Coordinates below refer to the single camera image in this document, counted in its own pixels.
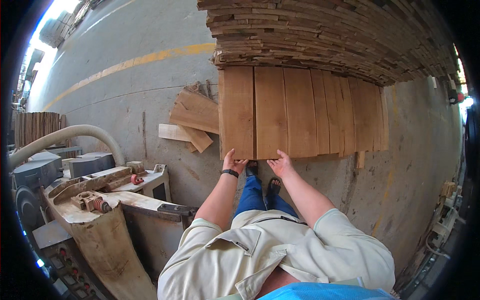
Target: red spring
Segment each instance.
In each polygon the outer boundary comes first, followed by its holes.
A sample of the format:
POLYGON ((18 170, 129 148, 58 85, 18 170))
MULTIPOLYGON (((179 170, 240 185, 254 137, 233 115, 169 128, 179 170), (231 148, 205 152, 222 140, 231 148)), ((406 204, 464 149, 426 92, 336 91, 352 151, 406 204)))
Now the red spring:
POLYGON ((96 198, 94 201, 93 201, 93 207, 98 210, 99 212, 102 211, 102 204, 104 203, 105 201, 102 200, 102 198, 96 198))
POLYGON ((133 174, 132 177, 130 178, 130 182, 133 183, 134 185, 142 183, 144 180, 143 179, 137 179, 137 174, 133 174))

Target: hand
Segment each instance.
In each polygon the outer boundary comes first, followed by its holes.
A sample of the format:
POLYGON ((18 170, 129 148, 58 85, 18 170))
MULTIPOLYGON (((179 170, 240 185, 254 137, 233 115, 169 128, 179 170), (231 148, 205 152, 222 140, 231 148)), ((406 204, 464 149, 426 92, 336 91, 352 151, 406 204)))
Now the hand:
POLYGON ((235 149, 230 150, 227 155, 225 156, 225 160, 223 161, 223 170, 234 170, 237 173, 242 173, 243 168, 248 163, 248 159, 241 159, 241 160, 234 160, 232 156, 235 154, 235 149))
POLYGON ((275 175, 283 179, 286 175, 295 173, 295 169, 292 166, 292 160, 290 157, 283 151, 276 151, 282 158, 279 159, 269 159, 267 164, 272 168, 275 175))

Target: gray machine housing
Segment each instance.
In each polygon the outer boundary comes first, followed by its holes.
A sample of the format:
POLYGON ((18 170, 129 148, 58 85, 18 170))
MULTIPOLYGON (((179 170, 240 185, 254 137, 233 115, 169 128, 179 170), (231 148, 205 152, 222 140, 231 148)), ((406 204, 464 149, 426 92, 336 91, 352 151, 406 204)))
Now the gray machine housing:
POLYGON ((77 178, 115 167, 112 153, 91 152, 69 161, 70 178, 77 178))
POLYGON ((63 177, 61 157, 50 152, 32 155, 30 161, 18 166, 14 171, 17 186, 27 186, 31 190, 47 187, 57 178, 63 177))

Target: concrete floor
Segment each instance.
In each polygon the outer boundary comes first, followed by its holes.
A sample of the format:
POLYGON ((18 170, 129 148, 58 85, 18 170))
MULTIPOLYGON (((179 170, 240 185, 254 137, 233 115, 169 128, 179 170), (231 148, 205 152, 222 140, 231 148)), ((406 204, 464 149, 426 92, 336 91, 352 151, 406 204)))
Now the concrete floor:
MULTIPOLYGON (((41 96, 30 99, 28 111, 41 111, 75 83, 115 64, 172 48, 214 43, 205 19, 206 12, 197 11, 195 0, 105 1, 60 46, 41 96)), ((186 84, 208 79, 215 84, 216 99, 218 75, 210 57, 211 53, 182 55, 130 67, 67 94, 47 111, 66 114, 68 125, 92 124, 107 130, 127 160, 142 160, 147 168, 167 164, 172 200, 200 206, 220 176, 218 135, 209 134, 214 143, 202 154, 191 154, 185 142, 158 138, 157 126, 168 123, 176 94, 186 84)), ((300 175, 355 226, 390 249, 397 275, 413 255, 440 187, 455 175, 460 156, 461 120, 458 107, 448 105, 445 91, 442 84, 433 89, 427 79, 387 87, 389 151, 367 152, 365 169, 354 169, 354 156, 294 162, 300 175)), ((73 143, 84 152, 107 151, 90 137, 73 143)), ((272 176, 265 162, 260 163, 260 173, 264 182, 272 176)), ((241 175, 237 199, 244 181, 241 175)), ((285 189, 280 194, 291 202, 285 189)))

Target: sandal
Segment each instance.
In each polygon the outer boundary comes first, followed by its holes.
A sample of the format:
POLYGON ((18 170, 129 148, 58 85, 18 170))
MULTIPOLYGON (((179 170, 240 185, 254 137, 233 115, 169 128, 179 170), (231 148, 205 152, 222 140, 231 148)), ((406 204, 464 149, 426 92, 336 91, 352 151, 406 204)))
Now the sandal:
POLYGON ((251 160, 247 163, 245 174, 248 176, 258 176, 258 160, 251 160))
POLYGON ((280 182, 280 179, 278 179, 277 177, 272 177, 272 179, 268 182, 267 196, 278 195, 278 193, 280 193, 280 189, 282 188, 282 186, 281 184, 273 184, 274 180, 280 182))

